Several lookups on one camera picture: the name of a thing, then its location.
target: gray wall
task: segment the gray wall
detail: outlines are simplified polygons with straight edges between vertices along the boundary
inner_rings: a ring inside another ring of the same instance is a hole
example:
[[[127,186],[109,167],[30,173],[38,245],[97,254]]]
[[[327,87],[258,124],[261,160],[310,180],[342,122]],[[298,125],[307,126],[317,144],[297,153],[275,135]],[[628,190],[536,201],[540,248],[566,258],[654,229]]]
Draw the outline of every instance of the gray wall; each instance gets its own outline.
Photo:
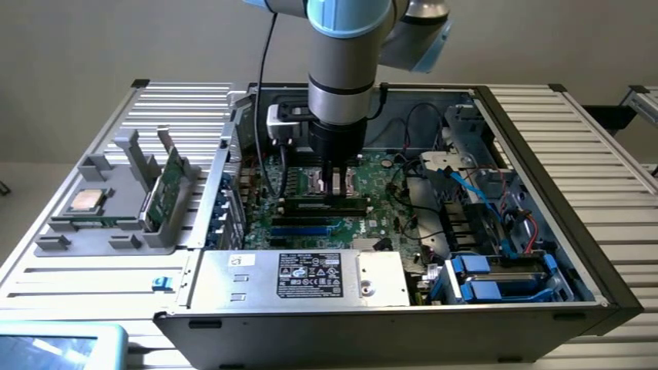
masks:
[[[450,4],[436,72],[381,68],[381,79],[561,82],[582,103],[616,103],[630,83],[658,85],[658,1]],[[135,78],[254,80],[267,22],[241,0],[2,1],[0,160],[74,162]],[[266,80],[305,80],[309,31],[281,19]]]

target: sticker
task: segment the sticker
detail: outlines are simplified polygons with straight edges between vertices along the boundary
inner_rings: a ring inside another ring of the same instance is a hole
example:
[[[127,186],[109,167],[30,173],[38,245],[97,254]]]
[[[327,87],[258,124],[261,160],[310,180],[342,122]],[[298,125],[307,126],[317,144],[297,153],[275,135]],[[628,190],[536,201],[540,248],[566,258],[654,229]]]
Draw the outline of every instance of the sticker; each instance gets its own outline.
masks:
[[[233,254],[229,256],[229,266],[254,266],[257,264],[257,254]]]
[[[282,298],[341,298],[344,296],[341,253],[279,254],[277,282],[277,295]]]

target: floor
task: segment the floor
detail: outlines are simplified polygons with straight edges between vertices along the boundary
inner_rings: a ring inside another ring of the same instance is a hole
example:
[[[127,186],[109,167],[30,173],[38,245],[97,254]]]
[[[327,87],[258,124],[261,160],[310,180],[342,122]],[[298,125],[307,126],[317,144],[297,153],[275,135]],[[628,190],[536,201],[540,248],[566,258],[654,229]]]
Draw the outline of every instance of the floor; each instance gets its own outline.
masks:
[[[0,163],[11,193],[0,197],[0,263],[18,245],[74,164]]]

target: white label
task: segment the white label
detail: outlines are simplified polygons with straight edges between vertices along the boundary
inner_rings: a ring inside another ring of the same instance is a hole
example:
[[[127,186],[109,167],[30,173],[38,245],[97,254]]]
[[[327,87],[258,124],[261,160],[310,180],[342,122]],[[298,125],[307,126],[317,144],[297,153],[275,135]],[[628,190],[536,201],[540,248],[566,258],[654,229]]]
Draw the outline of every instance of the white label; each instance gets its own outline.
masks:
[[[254,266],[257,264],[257,254],[233,254],[229,256],[229,266]]]

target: green circuit board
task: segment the green circuit board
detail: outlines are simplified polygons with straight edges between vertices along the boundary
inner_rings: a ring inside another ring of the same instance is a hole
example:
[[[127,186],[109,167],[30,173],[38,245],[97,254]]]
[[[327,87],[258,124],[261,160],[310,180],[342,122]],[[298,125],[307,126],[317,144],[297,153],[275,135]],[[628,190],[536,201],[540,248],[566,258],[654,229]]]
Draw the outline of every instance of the green circuit board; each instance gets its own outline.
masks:
[[[392,180],[400,164],[393,168],[382,166],[382,160],[393,161],[393,155],[385,152],[369,152],[361,159],[361,165],[350,167],[353,172],[354,194],[350,197],[368,197],[370,199],[372,211],[366,217],[331,217],[331,231],[323,236],[287,236],[285,237],[285,247],[271,246],[273,239],[281,239],[271,236],[273,218],[278,217],[277,208],[279,201],[270,198],[257,199],[257,191],[263,188],[258,171],[243,172],[249,176],[249,181],[242,181],[243,202],[246,203],[249,233],[245,238],[245,249],[352,249],[354,243],[360,241],[369,243],[381,240],[385,237],[392,239],[394,251],[400,251],[404,257],[405,265],[412,264],[416,254],[420,252],[420,242],[410,240],[400,234],[394,227],[394,220],[398,217],[401,225],[413,216],[412,210],[398,204],[386,194],[386,185]],[[273,158],[267,159],[267,172],[274,184],[281,181],[281,166]],[[309,174],[318,171],[315,167],[291,167],[291,176],[297,177],[293,184],[289,185],[287,197],[309,197]],[[412,237],[418,237],[418,230],[409,230]]]

